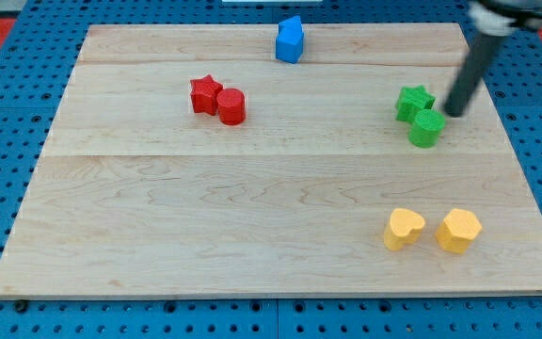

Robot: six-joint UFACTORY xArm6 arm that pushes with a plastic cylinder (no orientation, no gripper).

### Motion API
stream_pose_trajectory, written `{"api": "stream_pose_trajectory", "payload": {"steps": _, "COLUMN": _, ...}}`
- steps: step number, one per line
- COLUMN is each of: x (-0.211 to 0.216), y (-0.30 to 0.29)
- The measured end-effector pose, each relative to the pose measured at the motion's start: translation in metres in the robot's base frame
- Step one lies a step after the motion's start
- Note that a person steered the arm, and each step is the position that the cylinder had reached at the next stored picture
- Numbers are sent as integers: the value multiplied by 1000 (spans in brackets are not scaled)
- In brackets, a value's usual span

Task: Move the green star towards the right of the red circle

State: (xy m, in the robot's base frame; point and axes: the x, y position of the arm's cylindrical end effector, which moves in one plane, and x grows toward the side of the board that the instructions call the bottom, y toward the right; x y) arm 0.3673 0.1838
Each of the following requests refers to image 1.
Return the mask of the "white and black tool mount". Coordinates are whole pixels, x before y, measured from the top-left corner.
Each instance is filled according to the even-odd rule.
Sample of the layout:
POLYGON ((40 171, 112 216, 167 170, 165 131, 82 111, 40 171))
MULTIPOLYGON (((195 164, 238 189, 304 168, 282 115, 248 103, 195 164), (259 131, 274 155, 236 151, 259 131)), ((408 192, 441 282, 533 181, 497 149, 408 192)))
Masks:
POLYGON ((542 28, 542 0, 470 0, 469 16, 478 31, 506 37, 518 29, 542 28))

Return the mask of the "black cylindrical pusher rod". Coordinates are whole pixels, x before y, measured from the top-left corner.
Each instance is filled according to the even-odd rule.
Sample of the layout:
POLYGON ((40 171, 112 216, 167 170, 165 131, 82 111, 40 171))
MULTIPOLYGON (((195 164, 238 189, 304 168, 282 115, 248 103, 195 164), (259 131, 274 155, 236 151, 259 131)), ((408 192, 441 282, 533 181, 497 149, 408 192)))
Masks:
POLYGON ((484 74, 496 58, 504 36, 477 32, 443 104, 451 118, 462 117, 484 74))

